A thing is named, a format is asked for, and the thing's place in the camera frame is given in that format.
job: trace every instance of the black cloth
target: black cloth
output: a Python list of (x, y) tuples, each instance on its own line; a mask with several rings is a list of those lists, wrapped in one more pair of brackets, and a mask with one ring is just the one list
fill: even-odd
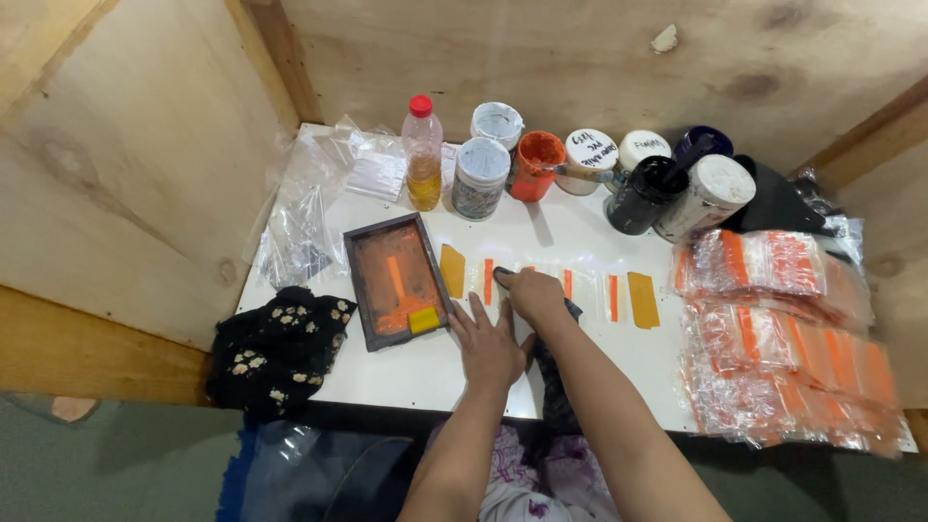
[[(579, 321), (583, 310), (567, 298), (564, 299), (564, 305), (567, 306), (574, 320)], [(574, 408), (567, 400), (567, 392), (564, 391), (564, 382), (561, 381), (558, 363), (554, 361), (548, 345), (541, 340), (540, 336), (537, 336), (532, 349), (535, 360), (538, 361), (541, 378), (545, 381), (545, 400), (541, 408), (545, 425), (553, 435), (582, 435), (580, 424), (574, 415)]]
[(290, 286), (220, 322), (206, 395), (260, 422), (299, 415), (331, 372), (355, 310), (348, 299)]

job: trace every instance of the white table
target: white table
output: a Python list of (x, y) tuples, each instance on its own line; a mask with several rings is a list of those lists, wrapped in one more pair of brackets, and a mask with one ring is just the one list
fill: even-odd
[[(328, 131), (328, 127), (309, 124), (304, 124), (301, 130), (316, 136)], [(679, 324), (683, 302), (664, 289), (671, 244), (652, 230), (631, 237), (613, 229), (603, 213), (609, 196), (611, 193), (605, 187), (592, 195), (576, 197), (552, 185), (540, 203), (526, 204), (504, 192), (489, 219), (472, 223), (454, 212), (447, 191), (437, 208), (421, 215), (436, 257), (442, 244), (447, 243), (467, 258), (468, 265), (492, 257), (599, 269), (617, 274), (622, 281), (629, 271), (650, 275), (661, 326), (651, 330), (635, 326), (627, 290), (620, 293), (624, 310), (615, 323), (590, 317), (593, 310), (585, 307), (583, 299), (577, 296), (577, 305), (587, 312), (580, 324), (631, 379), (663, 429), (695, 432), (692, 411), (681, 406), (685, 401), (677, 363), (683, 346)], [(392, 203), (345, 192), (327, 211), (326, 221), (330, 227), (344, 232), (411, 212), (416, 210), (405, 195), (400, 202)], [(312, 291), (354, 300), (350, 278), (313, 283)], [(257, 265), (253, 265), (238, 311), (261, 307), (274, 295), (274, 288), (264, 280)], [(493, 321), (498, 317), (497, 301), (495, 297), (494, 304), (487, 309)], [(452, 411), (456, 407), (465, 378), (452, 333), (445, 330), (428, 333), (375, 353), (367, 352), (359, 318), (352, 318), (347, 333), (348, 340), (332, 373), (313, 396), (314, 400), (433, 411)], [(527, 334), (517, 325), (517, 340)], [(510, 389), (506, 415), (540, 419), (543, 396), (543, 382), (535, 364)], [(906, 450), (915, 450), (910, 436), (909, 445)]]

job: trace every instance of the plastic bottle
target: plastic bottle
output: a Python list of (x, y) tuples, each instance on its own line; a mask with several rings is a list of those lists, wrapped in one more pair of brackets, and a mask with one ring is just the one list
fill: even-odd
[(421, 212), (428, 212), (442, 198), (442, 124), (432, 114), (427, 96), (409, 100), (409, 114), (403, 122), (403, 147), (409, 166), (406, 189), (409, 201)]

